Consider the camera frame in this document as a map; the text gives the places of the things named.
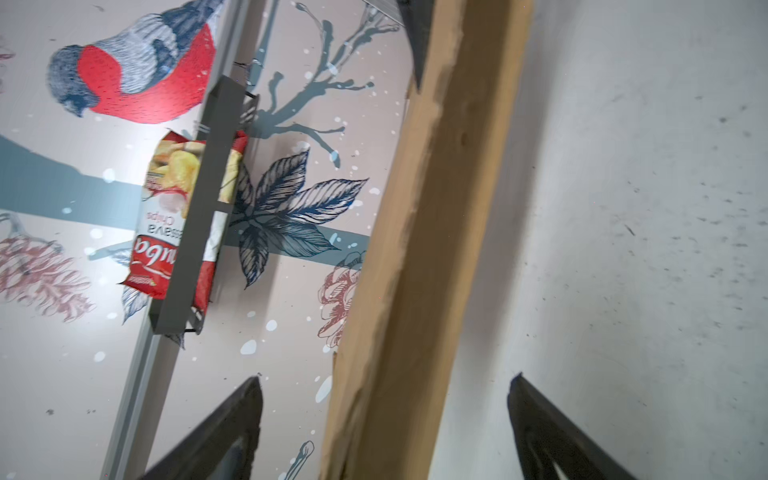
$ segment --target wallpaper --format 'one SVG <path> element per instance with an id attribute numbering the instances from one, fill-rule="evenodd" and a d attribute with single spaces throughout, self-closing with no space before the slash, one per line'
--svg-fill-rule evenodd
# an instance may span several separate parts
<path id="1" fill-rule="evenodd" d="M 0 6 L 0 474 L 95 477 L 147 303 L 127 272 L 147 162 L 191 136 L 222 0 Z M 151 463 L 251 375 L 257 478 L 318 473 L 331 353 L 404 112 L 405 33 L 360 0 L 270 0 L 261 102 L 200 336 Z"/>

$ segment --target cassava chips package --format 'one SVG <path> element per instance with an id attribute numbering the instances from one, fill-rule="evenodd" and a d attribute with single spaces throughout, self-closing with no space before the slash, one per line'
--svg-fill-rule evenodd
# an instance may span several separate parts
<path id="1" fill-rule="evenodd" d="M 237 132 L 227 159 L 219 201 L 232 203 L 237 171 L 247 142 L 245 133 Z M 165 298 L 204 150 L 205 142 L 188 141 L 174 132 L 169 132 L 155 149 L 141 193 L 136 240 L 131 252 L 131 271 L 123 285 L 156 299 Z M 216 258 L 226 224 L 227 215 L 220 211 L 214 212 L 192 306 L 203 315 L 207 309 Z"/>

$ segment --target bird head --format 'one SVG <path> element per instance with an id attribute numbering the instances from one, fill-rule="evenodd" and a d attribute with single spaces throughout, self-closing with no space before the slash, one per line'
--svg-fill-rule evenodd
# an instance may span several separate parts
<path id="1" fill-rule="evenodd" d="M 88 88 L 78 73 L 82 52 L 80 45 L 69 45 L 54 53 L 48 64 L 48 88 L 58 103 L 78 117 L 83 116 L 83 110 L 99 102 L 98 95 Z"/>

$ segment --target red bird breast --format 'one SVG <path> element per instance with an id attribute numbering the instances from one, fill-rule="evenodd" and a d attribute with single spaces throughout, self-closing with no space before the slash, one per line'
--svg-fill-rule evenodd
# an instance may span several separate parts
<path id="1" fill-rule="evenodd" d="M 215 54 L 210 29 L 204 25 L 176 68 L 145 91 L 123 93 L 120 64 L 93 45 L 83 49 L 78 73 L 99 97 L 92 111 L 142 124 L 159 124 L 173 120 L 203 101 Z"/>

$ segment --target white surface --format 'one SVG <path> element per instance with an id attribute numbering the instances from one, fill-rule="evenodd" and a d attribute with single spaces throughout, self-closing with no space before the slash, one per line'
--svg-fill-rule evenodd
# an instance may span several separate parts
<path id="1" fill-rule="evenodd" d="M 521 477 L 521 371 L 638 478 L 765 478 L 768 4 L 535 18 L 430 478 Z"/>

